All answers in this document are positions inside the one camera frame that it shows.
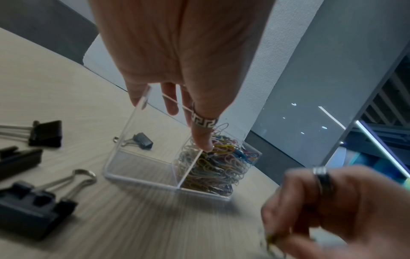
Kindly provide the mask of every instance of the transparent plastic box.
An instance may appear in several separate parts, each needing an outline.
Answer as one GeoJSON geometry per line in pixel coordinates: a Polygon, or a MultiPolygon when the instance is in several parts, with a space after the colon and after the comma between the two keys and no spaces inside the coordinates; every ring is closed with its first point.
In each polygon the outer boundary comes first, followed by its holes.
{"type": "Polygon", "coordinates": [[[186,123],[191,114],[160,89],[148,87],[123,132],[115,138],[104,176],[229,200],[261,153],[222,127],[215,128],[213,152],[202,152],[186,123]],[[178,107],[178,114],[170,116],[165,103],[178,107]],[[144,137],[151,140],[152,147],[144,145],[144,137]]]}

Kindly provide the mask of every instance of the textured white wall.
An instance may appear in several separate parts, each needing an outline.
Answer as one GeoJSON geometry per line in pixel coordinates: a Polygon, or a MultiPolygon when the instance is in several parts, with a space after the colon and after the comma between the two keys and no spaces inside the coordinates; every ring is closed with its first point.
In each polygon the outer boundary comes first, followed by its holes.
{"type": "MultiPolygon", "coordinates": [[[[278,0],[270,15],[255,59],[235,102],[221,116],[230,133],[248,134],[269,93],[284,70],[323,0],[278,0]]],[[[110,59],[101,37],[84,57],[84,65],[101,77],[125,89],[124,81],[110,59]]]]}
{"type": "Polygon", "coordinates": [[[74,11],[78,12],[89,21],[95,23],[93,13],[91,12],[90,6],[87,0],[60,0],[74,11]]]}
{"type": "Polygon", "coordinates": [[[409,10],[409,0],[324,1],[252,130],[304,166],[322,164],[344,130],[318,107],[352,122],[406,50],[409,10]]]}

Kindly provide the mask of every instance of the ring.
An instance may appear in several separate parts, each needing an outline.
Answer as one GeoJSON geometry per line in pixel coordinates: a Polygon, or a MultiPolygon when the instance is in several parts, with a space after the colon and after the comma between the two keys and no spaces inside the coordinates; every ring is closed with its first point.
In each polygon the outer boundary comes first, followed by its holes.
{"type": "Polygon", "coordinates": [[[319,184],[320,195],[324,197],[332,196],[334,193],[334,187],[326,167],[314,167],[312,172],[319,184]]]}
{"type": "Polygon", "coordinates": [[[216,119],[206,119],[199,116],[195,112],[195,105],[192,104],[192,122],[202,128],[213,128],[218,123],[219,118],[216,119]]]}

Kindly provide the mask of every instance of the table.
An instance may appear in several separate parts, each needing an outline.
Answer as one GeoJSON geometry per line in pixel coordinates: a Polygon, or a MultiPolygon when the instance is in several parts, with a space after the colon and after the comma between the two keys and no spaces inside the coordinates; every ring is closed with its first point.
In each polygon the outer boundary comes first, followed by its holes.
{"type": "MultiPolygon", "coordinates": [[[[260,207],[277,185],[255,167],[231,202],[112,183],[103,164],[132,111],[128,95],[91,71],[0,29],[0,123],[63,121],[63,147],[35,169],[0,182],[34,185],[95,172],[74,215],[41,242],[0,231],[1,259],[269,258],[260,247],[260,207]]],[[[0,139],[0,147],[17,140],[0,139]]],[[[58,189],[61,196],[70,188],[58,189]]]]}

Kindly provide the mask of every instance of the small binder clip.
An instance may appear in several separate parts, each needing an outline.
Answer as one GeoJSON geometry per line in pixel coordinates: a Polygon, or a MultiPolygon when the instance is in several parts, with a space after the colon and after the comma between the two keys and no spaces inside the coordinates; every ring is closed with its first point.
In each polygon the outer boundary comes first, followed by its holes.
{"type": "MultiPolygon", "coordinates": [[[[114,137],[112,139],[114,143],[117,143],[118,137],[114,137]]],[[[132,137],[132,139],[125,140],[121,146],[128,146],[128,145],[135,145],[139,146],[141,149],[151,149],[153,146],[153,142],[144,134],[144,133],[138,133],[132,137]]]]}
{"type": "Polygon", "coordinates": [[[41,163],[43,150],[18,151],[18,147],[11,146],[0,149],[0,180],[35,167],[41,163]]]}
{"type": "Polygon", "coordinates": [[[77,203],[72,200],[83,187],[97,182],[95,174],[84,169],[76,169],[71,176],[45,185],[33,185],[18,181],[10,188],[0,190],[0,228],[16,234],[43,239],[75,210],[77,203]],[[87,179],[75,186],[56,202],[55,194],[47,188],[72,182],[76,175],[87,175],[87,179]]]}
{"type": "Polygon", "coordinates": [[[61,147],[61,139],[63,137],[61,120],[47,123],[34,121],[32,127],[0,125],[0,129],[6,130],[0,131],[0,136],[28,139],[29,146],[61,147]],[[14,133],[9,132],[9,130],[28,131],[28,133],[14,133]]]}

